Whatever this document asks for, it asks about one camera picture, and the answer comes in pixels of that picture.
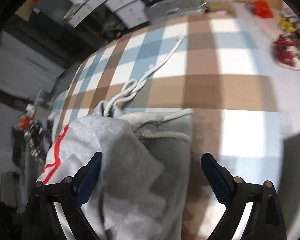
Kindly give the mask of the grey hoodie with red print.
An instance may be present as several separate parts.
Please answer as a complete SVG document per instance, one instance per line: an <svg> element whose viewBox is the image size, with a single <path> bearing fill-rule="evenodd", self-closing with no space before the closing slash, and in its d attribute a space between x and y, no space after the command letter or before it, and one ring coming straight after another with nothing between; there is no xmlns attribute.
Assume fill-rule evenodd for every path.
<svg viewBox="0 0 300 240"><path fill-rule="evenodd" d="M101 239L180 239L190 177L191 109L129 113L132 100L161 64L127 81L92 115L70 122L50 148L39 180L61 182L102 154L83 213Z"/></svg>

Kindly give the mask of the plaid bed sheet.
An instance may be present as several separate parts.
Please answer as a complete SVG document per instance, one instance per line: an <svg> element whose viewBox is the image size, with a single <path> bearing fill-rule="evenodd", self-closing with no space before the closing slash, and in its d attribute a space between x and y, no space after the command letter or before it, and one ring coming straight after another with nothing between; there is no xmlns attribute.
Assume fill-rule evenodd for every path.
<svg viewBox="0 0 300 240"><path fill-rule="evenodd" d="M126 105L129 112L193 109L192 174L182 239L207 239L224 206L200 168L211 153L249 183L282 174L282 115L264 52L236 18L185 16L136 30L83 58L70 87L55 100L55 134L116 95L150 65L169 61Z"/></svg>

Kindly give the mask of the red high-top sneaker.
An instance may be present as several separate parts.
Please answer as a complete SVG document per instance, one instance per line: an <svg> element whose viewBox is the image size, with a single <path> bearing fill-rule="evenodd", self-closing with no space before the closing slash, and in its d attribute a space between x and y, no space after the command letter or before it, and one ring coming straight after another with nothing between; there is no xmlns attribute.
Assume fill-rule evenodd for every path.
<svg viewBox="0 0 300 240"><path fill-rule="evenodd" d="M300 70L297 42L291 35L281 34L274 41L274 57L277 63L290 70Z"/></svg>

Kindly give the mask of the black cabinet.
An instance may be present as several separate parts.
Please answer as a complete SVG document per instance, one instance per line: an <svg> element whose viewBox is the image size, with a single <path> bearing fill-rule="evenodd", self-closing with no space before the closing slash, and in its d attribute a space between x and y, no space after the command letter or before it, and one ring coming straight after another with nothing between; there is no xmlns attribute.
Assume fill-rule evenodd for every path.
<svg viewBox="0 0 300 240"><path fill-rule="evenodd" d="M14 14L4 31L63 68L83 61L128 31L105 5L73 28L65 19L71 7L69 0L40 0L28 22Z"/></svg>

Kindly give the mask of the yellow sneakers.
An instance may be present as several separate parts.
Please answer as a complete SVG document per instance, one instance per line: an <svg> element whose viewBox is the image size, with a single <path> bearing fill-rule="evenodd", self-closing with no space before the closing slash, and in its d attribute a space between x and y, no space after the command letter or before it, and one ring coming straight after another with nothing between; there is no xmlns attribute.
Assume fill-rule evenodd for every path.
<svg viewBox="0 0 300 240"><path fill-rule="evenodd" d="M287 18L281 18L280 28L286 33L294 33L297 31L297 29L293 26L293 23L289 22Z"/></svg>

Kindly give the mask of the brown cardboard box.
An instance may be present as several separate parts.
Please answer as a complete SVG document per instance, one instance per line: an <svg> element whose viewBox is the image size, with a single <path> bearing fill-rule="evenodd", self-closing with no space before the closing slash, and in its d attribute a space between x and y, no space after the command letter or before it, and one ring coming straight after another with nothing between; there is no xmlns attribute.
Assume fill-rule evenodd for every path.
<svg viewBox="0 0 300 240"><path fill-rule="evenodd" d="M34 9L34 6L39 2L40 0L27 0L16 12L15 14L20 17L22 20L28 22L30 19L30 16L32 14L32 11Z"/></svg>

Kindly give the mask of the orange plastic bag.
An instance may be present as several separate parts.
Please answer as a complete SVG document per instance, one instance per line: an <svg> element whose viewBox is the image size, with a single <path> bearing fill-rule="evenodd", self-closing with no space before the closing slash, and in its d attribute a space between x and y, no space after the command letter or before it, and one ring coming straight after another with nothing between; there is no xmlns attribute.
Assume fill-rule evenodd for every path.
<svg viewBox="0 0 300 240"><path fill-rule="evenodd" d="M270 9L268 3L264 0L257 0L253 2L254 14L261 18L273 18L274 14Z"/></svg>

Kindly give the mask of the stack of white boxes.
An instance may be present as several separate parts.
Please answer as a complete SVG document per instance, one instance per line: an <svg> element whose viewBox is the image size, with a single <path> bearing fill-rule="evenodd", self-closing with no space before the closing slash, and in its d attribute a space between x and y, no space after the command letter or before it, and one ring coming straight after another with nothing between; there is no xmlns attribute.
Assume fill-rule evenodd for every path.
<svg viewBox="0 0 300 240"><path fill-rule="evenodd" d="M102 5L113 12L128 29L148 22L145 5L141 0L87 0L70 16L67 23L73 28L77 27L87 16Z"/></svg>

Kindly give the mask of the silver ribbed suitcase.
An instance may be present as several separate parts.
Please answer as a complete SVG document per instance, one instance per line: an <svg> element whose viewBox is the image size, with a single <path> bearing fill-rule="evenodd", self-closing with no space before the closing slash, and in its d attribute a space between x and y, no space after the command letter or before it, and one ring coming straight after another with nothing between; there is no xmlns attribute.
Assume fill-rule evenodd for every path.
<svg viewBox="0 0 300 240"><path fill-rule="evenodd" d="M204 0L164 0L150 7L145 7L145 13L150 22L162 22L171 18L188 15L198 15L207 11Z"/></svg>

